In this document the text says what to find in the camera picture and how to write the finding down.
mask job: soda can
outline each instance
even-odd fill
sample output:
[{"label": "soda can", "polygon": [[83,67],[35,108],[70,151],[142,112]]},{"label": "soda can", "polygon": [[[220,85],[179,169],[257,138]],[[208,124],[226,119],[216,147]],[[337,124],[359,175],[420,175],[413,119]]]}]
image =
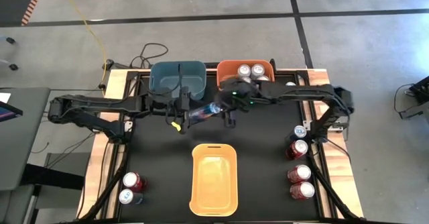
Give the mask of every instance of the soda can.
[{"label": "soda can", "polygon": [[298,183],[308,180],[311,176],[311,170],[307,165],[299,164],[288,171],[288,179],[292,183]]},{"label": "soda can", "polygon": [[192,110],[188,113],[189,120],[191,121],[204,121],[206,118],[211,117],[213,114],[221,112],[221,107],[217,103],[210,103],[198,109]]},{"label": "soda can", "polygon": [[263,73],[265,73],[265,68],[261,64],[256,64],[252,66],[252,78],[257,79],[258,77],[263,76]]},{"label": "soda can", "polygon": [[141,192],[146,187],[146,178],[141,179],[138,173],[128,172],[122,179],[123,185],[133,192]]},{"label": "soda can", "polygon": [[297,125],[294,127],[294,130],[291,133],[289,133],[289,135],[287,136],[287,139],[296,141],[299,139],[303,139],[306,135],[307,135],[306,128],[304,126]]},{"label": "soda can", "polygon": [[296,200],[307,200],[314,196],[314,186],[309,182],[300,182],[290,187],[290,194]]},{"label": "soda can", "polygon": [[241,80],[244,80],[247,83],[251,83],[252,82],[252,79],[250,79],[250,77],[248,77],[248,76],[242,76],[240,78],[241,78]]},{"label": "soda can", "polygon": [[260,76],[258,78],[256,78],[256,80],[269,80],[268,76]]},{"label": "soda can", "polygon": [[307,151],[307,143],[304,140],[296,140],[289,145],[289,148],[286,150],[286,156],[291,160],[296,160],[306,154]]},{"label": "soda can", "polygon": [[251,73],[251,69],[250,69],[250,66],[248,66],[246,64],[242,64],[239,67],[239,69],[238,69],[237,72],[238,72],[238,74],[239,74],[240,77],[243,77],[243,76],[249,77],[250,73]]},{"label": "soda can", "polygon": [[124,189],[119,193],[119,201],[124,205],[138,205],[143,201],[143,194]]}]

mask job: yellow cable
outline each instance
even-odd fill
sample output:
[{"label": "yellow cable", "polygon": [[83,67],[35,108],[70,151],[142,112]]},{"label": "yellow cable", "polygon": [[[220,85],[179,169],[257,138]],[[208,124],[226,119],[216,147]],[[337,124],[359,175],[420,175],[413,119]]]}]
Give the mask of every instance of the yellow cable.
[{"label": "yellow cable", "polygon": [[103,64],[104,64],[104,70],[103,70],[103,76],[101,77],[101,83],[104,83],[105,77],[106,77],[106,69],[107,69],[107,65],[106,65],[107,57],[106,57],[105,47],[103,46],[103,43],[101,42],[101,40],[94,34],[94,32],[91,30],[91,28],[87,24],[85,16],[80,12],[80,10],[79,10],[77,4],[74,2],[74,0],[68,0],[68,1],[74,7],[76,12],[78,12],[80,18],[82,19],[83,23],[85,24],[86,29],[88,30],[88,32],[94,36],[94,39],[99,44],[101,53],[103,54]]}]

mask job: concrete floor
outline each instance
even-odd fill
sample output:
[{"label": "concrete floor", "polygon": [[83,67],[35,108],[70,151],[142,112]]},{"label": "concrete floor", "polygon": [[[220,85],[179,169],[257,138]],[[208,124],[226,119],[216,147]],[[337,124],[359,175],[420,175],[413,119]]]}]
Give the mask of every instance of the concrete floor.
[{"label": "concrete floor", "polygon": [[[297,0],[301,12],[429,8],[429,0]],[[290,0],[76,0],[89,19],[291,12]],[[30,21],[79,20],[67,0],[39,0]],[[400,120],[393,111],[398,86],[429,74],[429,15],[315,17],[302,19],[315,68],[351,90],[348,149],[366,218],[425,223],[429,218],[429,126],[421,117]],[[108,58],[128,63],[148,42],[170,51],[154,62],[275,58],[281,68],[303,68],[294,19],[237,19],[94,25]],[[101,53],[82,26],[1,28],[18,42],[1,42],[0,56],[19,65],[0,70],[0,87],[93,89],[101,77]],[[156,54],[148,49],[147,55]],[[51,97],[63,94],[55,92]],[[415,104],[400,95],[402,109]],[[88,133],[74,125],[43,123],[30,162],[60,153]],[[89,152],[88,141],[78,152]],[[70,220],[76,209],[41,211],[38,223]]]}]

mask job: yellow plastic bin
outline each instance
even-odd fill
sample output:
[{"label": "yellow plastic bin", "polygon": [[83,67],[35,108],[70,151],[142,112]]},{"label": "yellow plastic bin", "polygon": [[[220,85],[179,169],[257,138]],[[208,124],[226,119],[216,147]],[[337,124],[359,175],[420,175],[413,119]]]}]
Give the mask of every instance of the yellow plastic bin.
[{"label": "yellow plastic bin", "polygon": [[227,217],[238,207],[237,153],[227,144],[200,144],[192,151],[189,207],[195,215]]}]

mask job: yellow part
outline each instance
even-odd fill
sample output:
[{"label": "yellow part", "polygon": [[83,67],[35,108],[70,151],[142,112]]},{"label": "yellow part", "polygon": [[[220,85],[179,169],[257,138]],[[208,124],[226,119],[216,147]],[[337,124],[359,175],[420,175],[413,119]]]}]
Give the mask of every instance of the yellow part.
[{"label": "yellow part", "polygon": [[103,43],[101,42],[101,40],[94,34],[94,32],[91,30],[91,27],[89,27],[89,24],[86,22],[86,17],[83,15],[83,13],[80,12],[76,2],[74,2],[74,0],[68,0],[70,2],[70,4],[73,6],[73,8],[76,10],[76,12],[79,14],[80,18],[82,19],[83,23],[85,24],[86,29],[88,30],[88,32],[94,36],[94,39],[97,41],[97,44],[100,47],[101,53],[103,54],[103,64],[104,64],[104,70],[103,70],[103,76],[101,77],[101,83],[104,83],[105,81],[105,77],[106,77],[106,50],[105,47],[103,46]]},{"label": "yellow part", "polygon": [[238,207],[237,153],[227,144],[200,144],[192,151],[189,207],[195,215],[227,217]]},{"label": "yellow part", "polygon": [[182,127],[180,127],[180,125],[178,125],[178,124],[177,124],[177,123],[175,123],[175,122],[172,122],[172,126],[173,126],[173,127],[175,127],[175,128],[177,129],[177,131],[182,130]]}]

